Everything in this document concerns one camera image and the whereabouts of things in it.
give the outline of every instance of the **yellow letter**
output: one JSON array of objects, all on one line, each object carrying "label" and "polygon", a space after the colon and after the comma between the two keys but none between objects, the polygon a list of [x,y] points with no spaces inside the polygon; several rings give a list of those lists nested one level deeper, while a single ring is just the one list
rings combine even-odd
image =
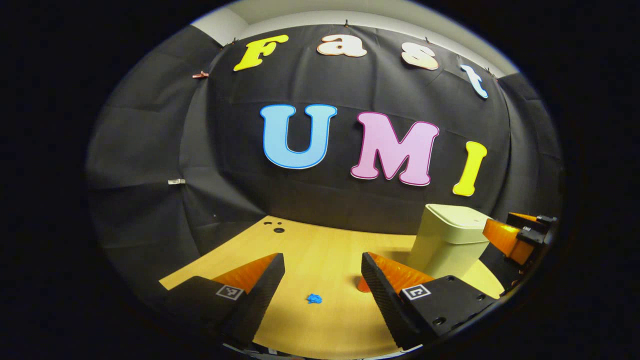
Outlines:
[{"label": "yellow letter", "polygon": [[328,35],[323,37],[322,41],[324,42],[318,45],[317,50],[323,55],[345,54],[359,58],[367,53],[365,49],[362,49],[362,40],[351,35]]},{"label": "yellow letter", "polygon": [[438,68],[438,62],[433,58],[436,54],[430,48],[414,44],[413,42],[405,42],[402,44],[402,59],[407,63],[427,70],[435,70]]},{"label": "yellow letter", "polygon": [[275,42],[283,43],[288,39],[289,37],[287,35],[278,35],[277,37],[250,42],[246,45],[247,50],[244,53],[242,60],[240,60],[240,63],[234,67],[234,71],[260,65],[262,63],[262,59],[259,58],[260,54],[269,56],[276,48]]},{"label": "yellow letter", "polygon": [[460,182],[453,186],[453,193],[462,196],[471,196],[474,194],[476,188],[474,183],[478,171],[480,171],[480,163],[483,157],[486,156],[486,147],[479,142],[467,142],[467,163],[465,169],[462,170],[462,177]]}]

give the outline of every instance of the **table surface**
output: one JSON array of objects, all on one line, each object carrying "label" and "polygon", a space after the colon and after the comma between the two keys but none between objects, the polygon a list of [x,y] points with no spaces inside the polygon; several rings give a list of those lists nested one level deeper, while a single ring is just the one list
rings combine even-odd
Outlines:
[{"label": "table surface", "polygon": [[[285,231],[274,232],[277,227]],[[195,275],[212,279],[281,252],[285,275],[253,341],[317,359],[380,356],[399,349],[371,293],[356,289],[362,253],[405,263],[414,240],[415,235],[364,233],[266,216],[160,283],[169,290]],[[494,298],[504,291],[480,261],[461,278]],[[320,295],[322,304],[307,304],[311,293]]]}]

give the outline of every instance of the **clip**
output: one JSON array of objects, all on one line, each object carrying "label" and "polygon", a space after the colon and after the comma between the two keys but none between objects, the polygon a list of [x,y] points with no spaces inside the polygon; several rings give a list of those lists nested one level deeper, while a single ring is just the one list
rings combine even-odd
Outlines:
[{"label": "clip", "polygon": [[194,79],[202,79],[202,78],[208,78],[209,74],[201,70],[199,74],[191,75],[191,77]]},{"label": "clip", "polygon": [[495,77],[495,75],[489,70],[489,67],[486,67],[486,71],[489,73],[489,75],[493,76],[494,79],[498,79]]}]

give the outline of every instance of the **letter m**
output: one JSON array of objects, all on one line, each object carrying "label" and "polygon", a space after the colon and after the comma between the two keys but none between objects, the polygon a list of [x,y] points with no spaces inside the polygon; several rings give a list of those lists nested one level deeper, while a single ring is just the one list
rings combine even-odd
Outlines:
[{"label": "letter m", "polygon": [[374,164],[378,155],[387,180],[396,176],[400,166],[407,160],[406,169],[400,173],[400,181],[415,186],[425,186],[431,182],[429,161],[433,140],[440,133],[437,126],[418,121],[411,126],[404,139],[398,142],[391,121],[385,114],[360,113],[358,121],[364,126],[364,135],[360,161],[351,168],[352,176],[376,179],[379,171]]}]

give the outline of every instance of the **blue toy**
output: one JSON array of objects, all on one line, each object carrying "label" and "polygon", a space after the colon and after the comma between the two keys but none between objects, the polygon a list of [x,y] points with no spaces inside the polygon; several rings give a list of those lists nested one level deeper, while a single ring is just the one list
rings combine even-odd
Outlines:
[{"label": "blue toy", "polygon": [[322,302],[322,298],[320,297],[320,295],[316,295],[316,294],[309,295],[307,300],[309,300],[307,304],[320,304]]}]

